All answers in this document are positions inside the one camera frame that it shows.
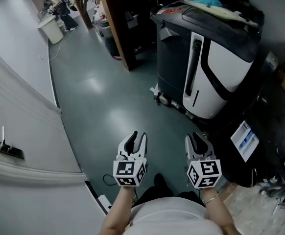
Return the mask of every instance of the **blue cloth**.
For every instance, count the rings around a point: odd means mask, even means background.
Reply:
[[[194,2],[199,2],[205,5],[213,5],[213,6],[218,6],[222,7],[222,3],[219,0],[193,0]]]

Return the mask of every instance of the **green floor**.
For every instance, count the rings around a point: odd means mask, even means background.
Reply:
[[[174,193],[192,190],[184,169],[184,138],[197,127],[177,110],[155,103],[149,89],[157,83],[157,53],[139,54],[139,67],[128,72],[95,30],[78,22],[80,27],[65,35],[52,71],[64,126],[96,193],[114,201],[119,187],[105,185],[102,177],[112,174],[118,145],[134,130],[148,135],[149,167],[138,196],[153,185],[156,173],[164,175]],[[51,58],[58,48],[50,46]]]

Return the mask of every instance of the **white container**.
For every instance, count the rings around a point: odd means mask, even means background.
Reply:
[[[47,35],[52,44],[56,44],[63,39],[63,34],[55,21],[55,16],[43,19],[38,28]]]

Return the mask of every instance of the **white panel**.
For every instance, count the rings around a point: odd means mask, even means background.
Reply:
[[[211,41],[208,65],[222,85],[234,92],[245,78],[252,63],[245,62],[226,48]]]
[[[94,235],[104,218],[85,183],[41,187],[0,182],[0,235]]]
[[[186,81],[187,81],[188,72],[190,68],[190,61],[192,57],[191,50],[192,50],[194,39],[203,40],[203,36],[200,36],[194,32],[191,33],[190,58],[189,58],[189,63],[188,63]],[[192,85],[191,96],[186,95],[185,88],[184,88],[183,105],[188,111],[190,111],[194,115],[200,118],[210,119],[210,118],[213,118],[223,108],[223,106],[226,104],[226,101],[223,100],[218,95],[218,93],[215,91],[214,87],[211,85],[210,81],[208,80],[207,76],[203,72],[201,68],[201,64],[200,64],[201,53],[202,52],[200,52],[199,63],[197,66],[195,79]],[[193,107],[192,105],[196,98],[196,93],[198,90],[199,90],[199,94],[196,99],[195,106]]]

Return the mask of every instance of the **bracelet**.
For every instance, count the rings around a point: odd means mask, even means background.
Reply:
[[[207,202],[203,200],[203,203],[204,203],[205,205],[207,205],[209,202],[211,202],[212,200],[214,200],[214,199],[215,199],[216,197],[218,197],[218,196],[219,196],[219,193],[217,192],[216,195],[215,195],[213,198],[209,199]]]

